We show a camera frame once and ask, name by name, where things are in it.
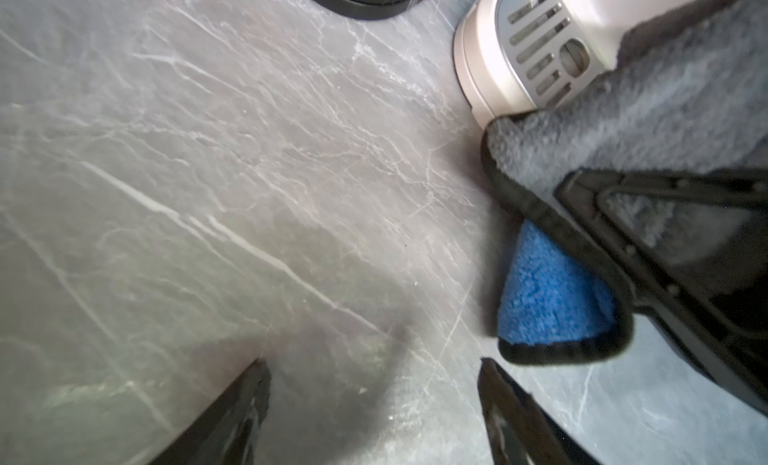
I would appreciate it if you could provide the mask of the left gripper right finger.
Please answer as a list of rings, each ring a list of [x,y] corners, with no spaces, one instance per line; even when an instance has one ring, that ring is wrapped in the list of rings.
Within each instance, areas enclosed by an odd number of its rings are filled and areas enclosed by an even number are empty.
[[[477,386],[494,463],[598,464],[495,360],[481,360]]]

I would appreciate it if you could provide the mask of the grey wiping cloth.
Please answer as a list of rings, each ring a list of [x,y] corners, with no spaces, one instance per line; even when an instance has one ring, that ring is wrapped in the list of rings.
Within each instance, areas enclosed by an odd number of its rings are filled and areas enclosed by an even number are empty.
[[[751,337],[764,295],[767,0],[692,0],[621,33],[573,100],[494,120],[483,160],[524,218],[497,318],[519,365],[623,351],[673,305]]]

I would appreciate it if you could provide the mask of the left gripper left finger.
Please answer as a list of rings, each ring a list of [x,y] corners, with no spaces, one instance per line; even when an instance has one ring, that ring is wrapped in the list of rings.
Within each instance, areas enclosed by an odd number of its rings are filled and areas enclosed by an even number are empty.
[[[269,409],[271,373],[257,359],[152,462],[253,464],[259,431]]]

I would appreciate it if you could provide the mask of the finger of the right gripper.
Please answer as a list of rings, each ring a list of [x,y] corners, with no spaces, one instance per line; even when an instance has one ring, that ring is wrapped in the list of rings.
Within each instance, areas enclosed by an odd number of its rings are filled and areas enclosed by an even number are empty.
[[[767,409],[767,173],[582,169],[557,200],[702,375]]]

